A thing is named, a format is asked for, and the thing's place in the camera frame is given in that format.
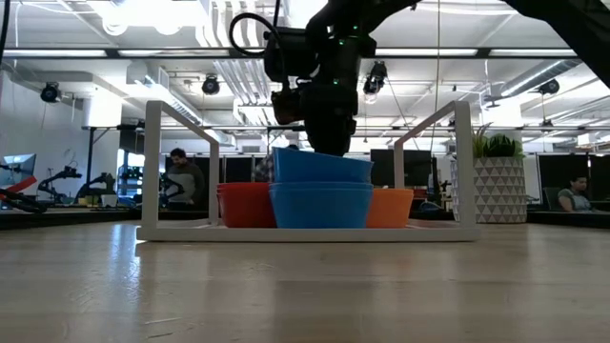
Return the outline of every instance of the woman sitting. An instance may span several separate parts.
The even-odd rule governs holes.
[[[587,178],[575,176],[570,179],[570,187],[558,194],[559,204],[566,212],[593,212],[589,199],[585,195]]]

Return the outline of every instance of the computer monitor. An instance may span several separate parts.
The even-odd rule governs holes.
[[[404,151],[404,185],[428,186],[432,172],[430,151]],[[371,150],[371,180],[375,186],[394,186],[394,151]]]
[[[4,156],[0,160],[0,187],[8,187],[34,175],[36,154]]]

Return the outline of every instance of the white metal frame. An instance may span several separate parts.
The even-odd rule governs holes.
[[[227,229],[218,219],[219,144],[205,130],[196,126],[180,113],[161,101],[150,101],[146,106],[146,140],[144,143],[144,180],[142,225],[137,239],[149,241],[194,242],[456,242],[473,241],[480,237],[475,224],[475,195],[472,172],[472,139],[470,106],[467,102],[452,102],[417,125],[395,143],[396,187],[404,187],[403,145],[430,125],[454,112],[456,114],[456,140],[458,181],[460,183],[460,223],[446,227],[402,229]],[[175,224],[158,221],[158,187],[161,140],[161,115],[166,113],[189,130],[210,143],[209,219],[184,221]]]

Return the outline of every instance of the white geometric planter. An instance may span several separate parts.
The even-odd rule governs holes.
[[[475,158],[475,213],[478,223],[525,223],[527,203],[523,160],[515,157]],[[454,218],[458,214],[458,165],[451,163]]]

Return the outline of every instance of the blue bowl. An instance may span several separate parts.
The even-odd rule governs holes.
[[[323,153],[274,148],[275,182],[371,182],[373,163]]]
[[[269,186],[270,191],[286,190],[372,190],[370,183],[357,182],[286,182],[273,183]]]
[[[364,229],[373,190],[269,191],[280,229]]]

